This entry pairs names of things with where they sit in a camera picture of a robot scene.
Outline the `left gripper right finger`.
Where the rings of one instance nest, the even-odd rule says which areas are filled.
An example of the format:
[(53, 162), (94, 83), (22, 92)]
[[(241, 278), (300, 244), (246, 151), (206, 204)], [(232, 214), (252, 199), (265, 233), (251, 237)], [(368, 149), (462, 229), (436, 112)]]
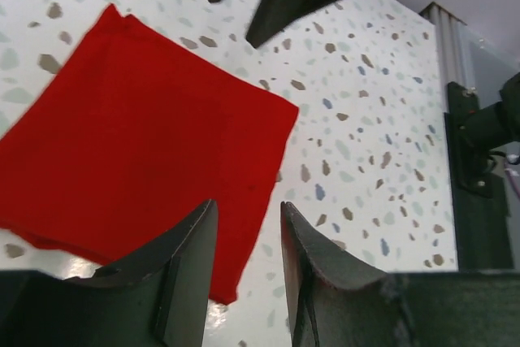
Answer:
[(289, 330), (295, 346), (516, 346), (512, 271), (387, 273), (280, 206)]

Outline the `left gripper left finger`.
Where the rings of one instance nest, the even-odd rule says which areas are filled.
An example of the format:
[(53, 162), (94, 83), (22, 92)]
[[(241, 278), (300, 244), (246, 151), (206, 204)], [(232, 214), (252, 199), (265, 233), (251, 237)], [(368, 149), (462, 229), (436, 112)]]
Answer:
[(200, 346), (218, 207), (207, 200), (92, 277), (1, 272), (3, 346)]

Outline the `red t shirt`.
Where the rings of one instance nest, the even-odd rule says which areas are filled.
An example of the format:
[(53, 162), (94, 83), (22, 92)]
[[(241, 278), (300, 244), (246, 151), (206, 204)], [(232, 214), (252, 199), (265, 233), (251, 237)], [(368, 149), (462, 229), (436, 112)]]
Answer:
[(1, 225), (106, 265), (212, 199), (209, 296), (232, 303), (297, 115), (108, 6), (1, 140)]

